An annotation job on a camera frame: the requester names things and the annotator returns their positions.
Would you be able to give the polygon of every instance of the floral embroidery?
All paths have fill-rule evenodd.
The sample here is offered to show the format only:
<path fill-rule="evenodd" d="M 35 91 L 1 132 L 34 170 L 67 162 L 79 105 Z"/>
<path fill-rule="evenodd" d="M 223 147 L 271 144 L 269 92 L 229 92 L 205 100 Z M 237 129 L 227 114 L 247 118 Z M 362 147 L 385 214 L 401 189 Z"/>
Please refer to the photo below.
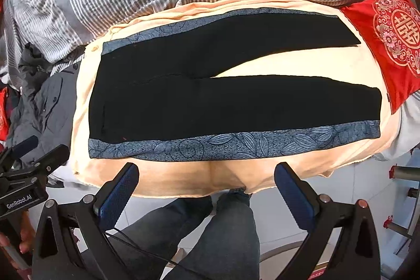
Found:
<path fill-rule="evenodd" d="M 378 0 L 373 27 L 388 56 L 420 77 L 420 13 L 403 0 Z"/>

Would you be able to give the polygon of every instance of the gray jacket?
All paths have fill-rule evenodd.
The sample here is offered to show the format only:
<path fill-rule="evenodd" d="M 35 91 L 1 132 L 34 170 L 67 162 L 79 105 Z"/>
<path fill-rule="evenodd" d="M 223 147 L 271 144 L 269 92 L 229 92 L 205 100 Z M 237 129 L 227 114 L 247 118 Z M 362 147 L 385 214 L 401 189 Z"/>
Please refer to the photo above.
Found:
<path fill-rule="evenodd" d="M 70 148 L 79 65 L 80 62 L 75 63 L 49 77 L 45 70 L 50 65 L 39 50 L 27 44 L 22 51 L 19 63 L 22 97 L 10 118 L 6 146 L 16 145 L 31 135 L 38 137 L 38 147 L 22 157 L 23 167 L 59 144 Z"/>

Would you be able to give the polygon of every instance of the cable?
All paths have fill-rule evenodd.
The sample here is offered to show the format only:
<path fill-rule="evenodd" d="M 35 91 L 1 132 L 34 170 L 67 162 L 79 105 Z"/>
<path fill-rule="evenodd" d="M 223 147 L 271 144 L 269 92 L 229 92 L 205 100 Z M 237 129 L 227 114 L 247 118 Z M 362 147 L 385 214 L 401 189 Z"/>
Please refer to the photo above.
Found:
<path fill-rule="evenodd" d="M 182 266 L 182 265 L 180 265 L 180 264 L 178 264 L 178 263 L 176 263 L 176 262 L 174 262 L 174 261 L 172 261 L 172 260 L 167 260 L 167 259 L 165 259 L 165 258 L 163 258 L 163 257 L 161 257 L 161 256 L 159 256 L 159 255 L 156 255 L 156 254 L 153 254 L 153 253 L 150 253 L 150 252 L 148 252 L 148 251 L 145 251 L 145 250 L 143 250 L 143 249 L 141 249 L 131 238 L 129 238 L 126 234 L 124 234 L 121 230 L 119 230 L 119 229 L 116 229 L 116 228 L 114 228 L 114 230 L 116 230 L 117 232 L 119 232 L 123 237 L 125 237 L 129 242 L 126 242 L 126 241 L 124 241 L 123 239 L 120 239 L 119 237 L 116 237 L 116 236 L 114 236 L 114 235 L 112 235 L 112 234 L 110 234 L 110 233 L 105 233 L 105 235 L 106 236 L 108 236 L 108 237 L 110 237 L 110 238 L 113 238 L 114 240 L 117 240 L 117 241 L 119 241 L 120 243 L 122 243 L 122 244 L 124 244 L 124 245 L 126 245 L 126 246 L 128 246 L 128 247 L 131 247 L 131 248 L 133 248 L 134 250 L 136 250 L 136 251 L 138 251 L 138 252 L 140 252 L 140 253 L 143 253 L 143 254 L 145 254 L 145 255 L 147 255 L 147 256 L 151 256 L 151 257 L 154 257 L 154 258 L 158 258 L 159 260 L 162 260 L 162 261 L 165 261 L 165 262 L 167 262 L 167 263 L 170 263 L 170 264 L 172 264 L 172 265 L 174 265 L 174 266 L 177 266 L 177 267 L 180 267 L 181 269 L 183 269 L 183 270 L 185 270 L 185 271 L 187 271 L 187 272 L 189 272 L 189 273 L 192 273 L 192 274 L 194 274 L 194 275 L 196 275 L 196 276 L 198 276 L 198 277 L 200 277 L 201 279 L 204 279 L 204 280 L 212 280 L 211 278 L 209 278 L 209 277 L 207 277 L 207 276 L 205 276 L 205 275 L 203 275 L 203 274 L 200 274 L 200 273 L 198 273 L 198 272 L 196 272 L 196 271 L 194 271 L 194 270 L 191 270 L 190 268 L 187 268 L 187 267 L 184 267 L 184 266 Z"/>

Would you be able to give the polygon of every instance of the person's leg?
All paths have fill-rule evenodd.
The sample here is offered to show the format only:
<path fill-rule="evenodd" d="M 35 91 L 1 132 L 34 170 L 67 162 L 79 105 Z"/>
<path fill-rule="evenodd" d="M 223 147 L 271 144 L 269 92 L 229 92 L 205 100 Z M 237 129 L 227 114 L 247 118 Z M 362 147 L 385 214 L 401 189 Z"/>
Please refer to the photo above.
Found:
<path fill-rule="evenodd" d="M 212 280 L 259 280 L 260 241 L 249 196 L 243 192 L 223 194 L 215 217 L 192 251 L 180 262 Z M 165 280 L 201 280 L 175 267 Z"/>
<path fill-rule="evenodd" d="M 170 260 L 181 239 L 197 228 L 212 209 L 210 196 L 178 198 L 163 208 L 147 213 L 123 232 L 141 249 Z M 119 233 L 115 236 L 125 240 Z M 110 241 L 136 279 L 159 280 L 166 265 L 165 261 L 146 256 L 112 238 Z M 82 257 L 87 266 L 92 268 L 94 261 L 89 251 L 83 252 Z"/>

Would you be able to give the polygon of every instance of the blue gripper pad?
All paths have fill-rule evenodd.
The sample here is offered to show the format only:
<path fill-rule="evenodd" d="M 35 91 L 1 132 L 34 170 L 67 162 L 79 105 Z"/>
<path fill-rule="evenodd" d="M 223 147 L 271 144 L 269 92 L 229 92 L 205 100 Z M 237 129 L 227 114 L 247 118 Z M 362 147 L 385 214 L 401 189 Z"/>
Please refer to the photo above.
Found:
<path fill-rule="evenodd" d="M 94 209 L 102 232 L 115 227 L 138 183 L 137 165 L 127 163 L 112 181 L 105 183 L 98 191 Z"/>
<path fill-rule="evenodd" d="M 301 181 L 287 163 L 276 166 L 274 181 L 299 228 L 310 233 L 319 212 L 316 192 Z"/>

